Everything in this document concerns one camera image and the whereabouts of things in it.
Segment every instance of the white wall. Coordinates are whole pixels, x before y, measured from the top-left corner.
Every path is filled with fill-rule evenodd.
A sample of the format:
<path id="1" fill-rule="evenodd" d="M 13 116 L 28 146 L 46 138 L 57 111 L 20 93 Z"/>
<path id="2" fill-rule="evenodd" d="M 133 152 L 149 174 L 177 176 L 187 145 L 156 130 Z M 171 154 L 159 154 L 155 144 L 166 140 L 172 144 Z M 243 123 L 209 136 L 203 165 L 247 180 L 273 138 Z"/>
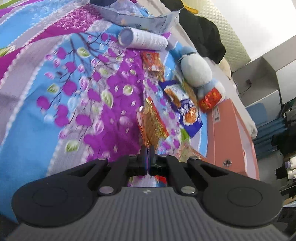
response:
<path id="1" fill-rule="evenodd" d="M 296 9 L 291 0 L 211 1 L 232 26 L 251 60 L 296 35 Z"/>

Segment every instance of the stuffed animal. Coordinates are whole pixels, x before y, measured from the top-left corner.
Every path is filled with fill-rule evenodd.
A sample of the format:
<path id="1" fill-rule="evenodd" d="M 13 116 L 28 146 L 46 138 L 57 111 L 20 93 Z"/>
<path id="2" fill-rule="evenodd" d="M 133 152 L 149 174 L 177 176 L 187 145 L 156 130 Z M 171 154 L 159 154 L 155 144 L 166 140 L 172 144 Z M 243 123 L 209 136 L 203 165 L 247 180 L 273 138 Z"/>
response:
<path id="1" fill-rule="evenodd" d="M 180 54 L 183 76 L 191 87 L 197 89 L 201 110 L 206 112 L 225 100 L 225 88 L 220 81 L 213 79 L 212 70 L 205 59 L 191 47 L 183 47 Z"/>

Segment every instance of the pink shoebox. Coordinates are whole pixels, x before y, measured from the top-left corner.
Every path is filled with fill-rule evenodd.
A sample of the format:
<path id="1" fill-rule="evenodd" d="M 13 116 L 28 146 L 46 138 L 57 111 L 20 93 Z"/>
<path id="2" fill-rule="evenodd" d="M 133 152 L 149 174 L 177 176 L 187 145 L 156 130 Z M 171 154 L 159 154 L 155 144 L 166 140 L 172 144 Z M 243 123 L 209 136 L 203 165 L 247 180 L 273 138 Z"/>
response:
<path id="1" fill-rule="evenodd" d="M 253 141 L 230 99 L 208 112 L 207 131 L 207 162 L 259 180 Z"/>

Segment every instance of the red snack packet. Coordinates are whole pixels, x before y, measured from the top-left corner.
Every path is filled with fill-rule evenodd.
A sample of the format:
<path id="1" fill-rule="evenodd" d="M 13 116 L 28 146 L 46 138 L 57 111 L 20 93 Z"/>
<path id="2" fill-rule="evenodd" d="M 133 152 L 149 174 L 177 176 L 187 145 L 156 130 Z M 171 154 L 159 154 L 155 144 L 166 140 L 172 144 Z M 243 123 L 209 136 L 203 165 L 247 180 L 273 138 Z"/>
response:
<path id="1" fill-rule="evenodd" d="M 149 71 L 161 71 L 163 64 L 160 61 L 159 53 L 142 51 L 143 65 Z"/>
<path id="2" fill-rule="evenodd" d="M 221 94 L 216 88 L 208 92 L 203 99 L 198 103 L 202 112 L 207 112 L 214 108 L 214 106 L 222 99 Z"/>

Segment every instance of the white quilted padding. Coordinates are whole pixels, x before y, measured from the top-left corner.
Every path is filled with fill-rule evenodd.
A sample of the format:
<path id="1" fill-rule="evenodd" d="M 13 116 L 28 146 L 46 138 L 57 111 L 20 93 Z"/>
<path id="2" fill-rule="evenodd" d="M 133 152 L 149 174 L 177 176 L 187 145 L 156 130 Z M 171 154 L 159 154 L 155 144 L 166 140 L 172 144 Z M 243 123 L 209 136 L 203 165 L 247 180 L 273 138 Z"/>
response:
<path id="1" fill-rule="evenodd" d="M 205 1 L 205 4 L 203 4 L 203 8 L 199 11 L 198 16 L 207 18 L 217 26 L 221 42 L 226 48 L 225 58 L 231 70 L 234 72 L 245 66 L 251 59 L 238 36 L 218 8 L 216 8 L 210 0 L 202 1 Z"/>

